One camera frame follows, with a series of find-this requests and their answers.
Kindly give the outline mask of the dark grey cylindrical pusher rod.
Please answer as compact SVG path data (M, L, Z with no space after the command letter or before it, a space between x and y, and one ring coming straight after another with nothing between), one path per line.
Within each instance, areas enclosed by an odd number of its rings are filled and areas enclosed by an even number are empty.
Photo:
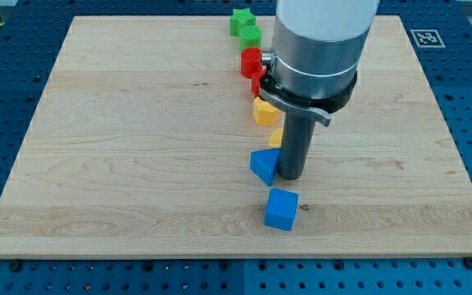
M315 121L287 114L277 164L278 174L287 180L299 179L315 128Z

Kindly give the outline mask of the black flange with silver clamp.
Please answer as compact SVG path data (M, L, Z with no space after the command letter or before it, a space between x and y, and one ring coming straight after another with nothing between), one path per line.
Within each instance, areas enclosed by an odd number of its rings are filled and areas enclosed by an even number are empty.
M265 74L258 96L289 116L330 125L332 114L348 103L357 82L356 68L334 75L309 75L286 66L274 52L263 52Z

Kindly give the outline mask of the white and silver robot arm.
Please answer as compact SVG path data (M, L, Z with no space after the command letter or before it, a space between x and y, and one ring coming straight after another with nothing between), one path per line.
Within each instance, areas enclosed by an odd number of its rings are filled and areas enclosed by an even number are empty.
M379 0L279 0L259 96L285 114L276 164L301 177L316 124L327 126L356 86Z

